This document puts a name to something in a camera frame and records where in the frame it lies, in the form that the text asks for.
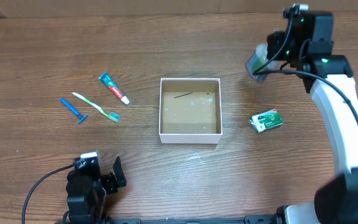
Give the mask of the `clear pump soap bottle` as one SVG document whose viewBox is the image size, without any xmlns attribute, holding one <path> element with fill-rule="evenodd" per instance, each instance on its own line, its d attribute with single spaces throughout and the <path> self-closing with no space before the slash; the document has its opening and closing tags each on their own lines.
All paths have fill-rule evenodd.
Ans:
<svg viewBox="0 0 358 224">
<path fill-rule="evenodd" d="M 267 44 L 259 44 L 254 54 L 251 56 L 249 61 L 246 63 L 246 69 L 251 75 L 251 77 L 258 81 L 263 82 L 267 75 L 254 75 L 253 72 L 257 70 L 259 67 L 263 66 L 266 62 L 268 62 L 267 58 Z"/>
</svg>

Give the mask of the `green soap bar packet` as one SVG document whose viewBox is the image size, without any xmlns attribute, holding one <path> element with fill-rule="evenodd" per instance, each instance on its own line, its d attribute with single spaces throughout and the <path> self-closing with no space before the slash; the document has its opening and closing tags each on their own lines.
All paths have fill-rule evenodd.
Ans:
<svg viewBox="0 0 358 224">
<path fill-rule="evenodd" d="M 260 114 L 255 114 L 250 118 L 249 121 L 257 133 L 262 133 L 266 130 L 279 127 L 283 124 L 283 119 L 276 109 L 272 109 Z"/>
</svg>

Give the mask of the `red green toothpaste tube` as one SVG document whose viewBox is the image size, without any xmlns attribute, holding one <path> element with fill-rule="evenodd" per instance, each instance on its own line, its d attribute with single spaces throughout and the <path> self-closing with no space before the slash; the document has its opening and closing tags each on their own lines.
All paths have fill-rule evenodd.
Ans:
<svg viewBox="0 0 358 224">
<path fill-rule="evenodd" d="M 123 92 L 119 89 L 119 87 L 110 77 L 108 72 L 104 72 L 99 77 L 99 80 L 101 80 L 125 105 L 128 105 L 130 103 L 128 97 L 125 94 L 123 94 Z"/>
</svg>

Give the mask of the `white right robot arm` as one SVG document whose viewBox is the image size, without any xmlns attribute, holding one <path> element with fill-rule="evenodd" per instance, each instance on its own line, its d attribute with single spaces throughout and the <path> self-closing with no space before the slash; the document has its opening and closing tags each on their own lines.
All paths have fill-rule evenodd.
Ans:
<svg viewBox="0 0 358 224">
<path fill-rule="evenodd" d="M 284 10 L 284 32 L 268 36 L 267 57 L 284 60 L 303 80 L 326 127 L 335 163 L 333 180 L 311 202 L 282 209 L 284 223 L 358 223 L 358 98 L 352 68 L 333 54 L 334 17 L 305 5 Z"/>
</svg>

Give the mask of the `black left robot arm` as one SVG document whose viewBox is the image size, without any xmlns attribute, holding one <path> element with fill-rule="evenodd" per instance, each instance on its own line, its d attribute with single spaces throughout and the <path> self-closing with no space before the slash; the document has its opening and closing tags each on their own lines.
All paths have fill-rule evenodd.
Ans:
<svg viewBox="0 0 358 224">
<path fill-rule="evenodd" d="M 74 160 L 73 170 L 68 173 L 66 191 L 68 211 L 63 223 L 112 223 L 111 217 L 103 213 L 108 194 L 127 185 L 121 158 L 117 157 L 112 171 L 102 175 L 97 153 Z"/>
</svg>

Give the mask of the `green white toothbrush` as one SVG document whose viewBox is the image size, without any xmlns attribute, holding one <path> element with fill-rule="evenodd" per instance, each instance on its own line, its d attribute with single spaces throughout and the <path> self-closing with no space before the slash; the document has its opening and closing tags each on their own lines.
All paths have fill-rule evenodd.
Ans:
<svg viewBox="0 0 358 224">
<path fill-rule="evenodd" d="M 114 122 L 119 122 L 120 120 L 120 116 L 117 113 L 106 113 L 101 106 L 93 103 L 92 101 L 90 101 L 89 99 L 85 98 L 84 96 L 82 96 L 81 94 L 77 93 L 77 92 L 73 92 L 72 93 L 75 97 L 79 98 L 80 100 L 83 100 L 85 103 L 91 105 L 93 108 L 95 108 L 96 110 L 98 110 L 101 114 L 103 114 L 105 117 L 107 117 L 108 119 L 114 121 Z"/>
</svg>

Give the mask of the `blue disposable razor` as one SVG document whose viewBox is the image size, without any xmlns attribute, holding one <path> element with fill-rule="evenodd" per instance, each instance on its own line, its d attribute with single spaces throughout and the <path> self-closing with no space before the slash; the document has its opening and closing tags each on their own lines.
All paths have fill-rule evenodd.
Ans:
<svg viewBox="0 0 358 224">
<path fill-rule="evenodd" d="M 60 101 L 75 115 L 79 118 L 78 124 L 81 124 L 87 117 L 88 115 L 82 115 L 80 114 L 71 104 L 69 104 L 69 102 L 67 102 L 66 99 L 64 98 L 60 98 Z"/>
</svg>

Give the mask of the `white cardboard box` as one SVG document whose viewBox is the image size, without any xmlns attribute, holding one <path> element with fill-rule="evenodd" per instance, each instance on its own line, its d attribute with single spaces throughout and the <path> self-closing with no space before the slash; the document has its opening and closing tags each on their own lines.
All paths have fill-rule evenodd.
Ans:
<svg viewBox="0 0 358 224">
<path fill-rule="evenodd" d="M 163 144 L 217 144 L 223 135 L 218 78 L 162 78 L 158 134 Z"/>
</svg>

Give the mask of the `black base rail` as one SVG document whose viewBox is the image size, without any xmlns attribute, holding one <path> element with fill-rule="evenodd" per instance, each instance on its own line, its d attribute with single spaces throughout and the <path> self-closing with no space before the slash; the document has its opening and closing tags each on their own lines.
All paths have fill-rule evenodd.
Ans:
<svg viewBox="0 0 358 224">
<path fill-rule="evenodd" d="M 246 215 L 243 218 L 187 218 L 141 220 L 140 218 L 110 219 L 111 224 L 283 224 L 278 215 Z"/>
</svg>

